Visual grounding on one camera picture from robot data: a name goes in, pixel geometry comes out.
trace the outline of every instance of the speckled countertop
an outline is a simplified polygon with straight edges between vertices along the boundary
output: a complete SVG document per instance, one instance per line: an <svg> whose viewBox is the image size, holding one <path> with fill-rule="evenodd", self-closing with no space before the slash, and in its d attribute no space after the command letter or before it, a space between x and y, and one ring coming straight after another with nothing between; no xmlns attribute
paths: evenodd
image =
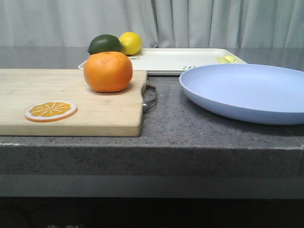
<svg viewBox="0 0 304 228"><path fill-rule="evenodd" d="M300 48L227 50L247 63L304 71L304 50ZM0 67L74 69L87 56L84 47L0 47ZM208 194L204 191L200 194L195 184L190 191L179 187L179 194L168 191L168 186L156 194L155 185L148 191L129 189L128 194L117 190L121 189L117 182L125 181L128 185L136 180L146 185L145 181L152 177L160 178L149 183L160 180L168 183L169 180L161 178L179 177L184 183L191 178L199 178L200 183L204 183L201 178L209 181L210 178L217 178L219 183L225 183L227 179L233 179L231 183L250 179L296 179L296 186L304 184L303 125L267 126L228 119L191 102L182 92L177 76L150 76L148 81L156 86L158 99L157 104L143 116L140 137L0 136L0 196L233 196L225 196L220 190L222 186L209 189ZM55 188L58 183L68 183L65 178L72 180L71 185L67 184L66 189ZM102 190L104 187L92 184L94 178L102 178L101 182L106 178L105 182L111 182L109 186L112 187ZM24 184L25 180L27 187L20 190L18 185ZM85 187L84 180L93 190ZM31 181L37 186L31 187ZM71 187L76 182L77 190ZM47 183L52 183L52 187L45 188ZM181 181L174 180L174 183L178 185ZM285 186L286 182L277 184ZM234 198L259 196L256 193L258 190L251 195L245 194L245 191L248 190L244 187L244 191L238 192ZM288 194L274 194L269 188L269 193L260 196L304 197L304 190L301 189L285 191Z"/></svg>

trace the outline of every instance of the metal handle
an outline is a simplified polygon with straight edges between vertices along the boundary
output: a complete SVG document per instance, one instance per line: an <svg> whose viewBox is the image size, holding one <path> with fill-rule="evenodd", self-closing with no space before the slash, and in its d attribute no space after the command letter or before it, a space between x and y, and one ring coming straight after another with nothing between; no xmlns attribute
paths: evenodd
<svg viewBox="0 0 304 228"><path fill-rule="evenodd" d="M156 89L155 86L151 85L150 83L146 83L146 90L150 90L154 92L154 98L148 101L144 101L143 103L143 112L146 112L149 108L155 105L156 103Z"/></svg>

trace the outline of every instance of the tray rim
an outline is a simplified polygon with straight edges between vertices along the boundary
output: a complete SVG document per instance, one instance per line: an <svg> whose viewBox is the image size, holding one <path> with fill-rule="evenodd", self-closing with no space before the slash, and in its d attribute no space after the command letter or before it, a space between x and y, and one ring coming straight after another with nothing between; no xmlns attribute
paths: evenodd
<svg viewBox="0 0 304 228"><path fill-rule="evenodd" d="M202 51L225 51L229 55L234 56L237 59L237 63L232 64L247 64L244 60L240 59L238 56L234 55L230 51L223 49L223 48L142 48L138 54L135 54L131 57L136 57L138 55L142 55L144 52L154 52L154 53L162 53L162 52L202 52ZM83 70L83 65L86 62L83 61L79 66L78 69ZM167 76L179 76L186 70L151 70L151 69L135 69L135 70L145 70L147 71L148 75L167 75Z"/></svg>

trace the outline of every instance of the white tray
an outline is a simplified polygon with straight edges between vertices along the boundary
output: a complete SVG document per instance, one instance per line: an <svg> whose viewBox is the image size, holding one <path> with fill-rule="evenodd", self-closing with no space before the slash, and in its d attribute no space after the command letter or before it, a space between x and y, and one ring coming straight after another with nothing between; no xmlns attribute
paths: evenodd
<svg viewBox="0 0 304 228"><path fill-rule="evenodd" d="M149 75L180 75L186 70L219 64L216 57L234 56L235 63L246 63L225 49L218 48L142 48L130 56L134 70L146 70ZM85 61L78 66L83 69Z"/></svg>

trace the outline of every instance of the lemon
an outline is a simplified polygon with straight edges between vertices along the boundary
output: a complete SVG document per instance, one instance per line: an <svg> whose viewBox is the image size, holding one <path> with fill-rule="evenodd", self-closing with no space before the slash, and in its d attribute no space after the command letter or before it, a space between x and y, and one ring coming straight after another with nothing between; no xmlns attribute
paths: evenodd
<svg viewBox="0 0 304 228"><path fill-rule="evenodd" d="M142 38L135 32L125 32L119 40L123 46L122 53L127 56L135 55L142 48Z"/></svg>
<svg viewBox="0 0 304 228"><path fill-rule="evenodd" d="M122 51L122 44L116 36L110 34L102 34L95 37L89 46L88 53L90 55L106 51Z"/></svg>

